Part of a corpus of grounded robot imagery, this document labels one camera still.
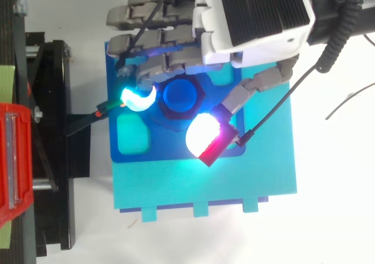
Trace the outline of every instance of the dark blue lid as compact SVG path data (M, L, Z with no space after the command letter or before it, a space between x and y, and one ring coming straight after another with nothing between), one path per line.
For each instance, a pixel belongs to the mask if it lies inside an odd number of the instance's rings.
M165 87L163 100L171 110L177 113L184 113L196 103L197 90L190 81L176 79Z

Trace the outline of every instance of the glowing light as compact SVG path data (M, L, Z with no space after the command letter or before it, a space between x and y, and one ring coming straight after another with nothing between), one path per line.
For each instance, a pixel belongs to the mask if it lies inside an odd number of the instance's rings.
M128 88L125 88L121 93L121 101L132 111L144 111L151 107L155 100L155 86L152 87L152 91L147 97L141 97Z
M196 157L220 135L220 123L209 113L198 114L186 132L186 146Z

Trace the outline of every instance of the white background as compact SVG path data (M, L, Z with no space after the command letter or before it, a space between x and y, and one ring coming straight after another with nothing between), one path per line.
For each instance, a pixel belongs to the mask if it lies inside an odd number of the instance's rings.
M92 112L107 98L104 42L118 32L107 12L126 0L28 0L27 31L71 46L73 112ZM292 83L323 47L306 47ZM140 213L113 210L108 122L93 126L91 178L75 180L77 243L48 246L38 264L375 263L375 87L324 118L345 97L375 82L375 48L350 40L329 74L313 73L292 96L298 194L271 197L259 213L241 205Z

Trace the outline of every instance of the black cable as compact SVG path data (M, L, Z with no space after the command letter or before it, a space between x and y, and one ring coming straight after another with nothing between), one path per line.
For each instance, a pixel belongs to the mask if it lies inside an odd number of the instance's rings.
M289 90L289 92L277 103L277 105L251 130L240 138L237 145L243 147L255 134L255 132L282 106L294 90L311 74L315 69L320 73L327 73L337 61L342 49L350 36L356 29L357 18L362 10L363 0L345 0L340 11L339 24L330 37L322 56Z
M237 143L240 147L243 147L255 134L264 123L270 119L271 116L285 103L285 101L290 97L290 95L298 88L299 85L316 69L316 65L313 65L294 85L290 90L285 94L285 96L276 104L276 106L251 130L245 133L245 135L240 138L240 141Z
M343 101L337 108L335 108L327 117L326 120L329 120L344 104L346 104L348 101L350 101L352 98L357 96L359 93L362 93L363 91L367 90L368 88L371 88L375 86L375 83L370 84L366 86L365 88L359 90L358 92L355 92L354 94L350 95L350 97L346 98L345 101Z
M139 41L139 39L141 38L141 36L143 35L143 33L145 33L147 27L150 25L150 23L154 19L156 13L160 10L160 8L162 7L162 5L166 1L167 0L160 0L158 2L158 4L156 5L156 7L154 7L154 10L151 12L151 14L148 17L147 21L141 27L141 30L134 37L132 43L130 44L130 46L128 47L128 49L126 50L126 52L120 54L120 58L119 58L118 62L116 63L116 66L115 66L116 70L119 70L120 68L122 68L123 66L126 65L126 58L129 56L129 54L131 53L131 51L134 49L135 45L137 44L137 42ZM173 6L178 6L183 1L185 1L185 0L168 0L168 2L171 3Z
M66 137L70 137L79 131L82 131L86 127L94 124L95 122L98 122L100 120L106 119L108 117L108 114L97 114L91 113L82 119L79 119L71 124L69 124L65 129L64 129L64 135Z
M370 44L373 45L373 46L375 47L375 42L373 42L373 41L368 37L367 34L363 35L363 37L366 38L366 40L369 41Z
M357 20L362 10L363 0L345 0L340 10L337 29L330 37L322 56L317 63L317 71L327 73L337 61L342 49L356 29Z

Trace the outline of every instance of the red connector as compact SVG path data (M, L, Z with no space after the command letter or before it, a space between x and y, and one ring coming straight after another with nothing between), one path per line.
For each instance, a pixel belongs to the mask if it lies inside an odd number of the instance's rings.
M32 203L31 112L0 103L0 228Z

